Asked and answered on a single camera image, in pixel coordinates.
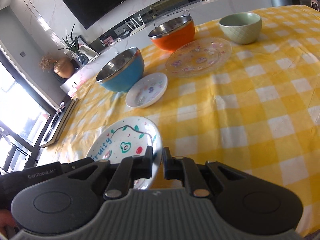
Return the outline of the left hand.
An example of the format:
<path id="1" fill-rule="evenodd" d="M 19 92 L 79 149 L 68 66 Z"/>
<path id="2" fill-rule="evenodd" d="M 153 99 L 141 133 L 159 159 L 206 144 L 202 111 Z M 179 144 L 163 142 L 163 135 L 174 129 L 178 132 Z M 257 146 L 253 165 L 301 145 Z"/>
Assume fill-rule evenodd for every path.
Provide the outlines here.
<path id="1" fill-rule="evenodd" d="M 9 210 L 0 210 L 0 230 L 4 237 L 7 237 L 7 226 L 15 228 L 17 225 Z"/>

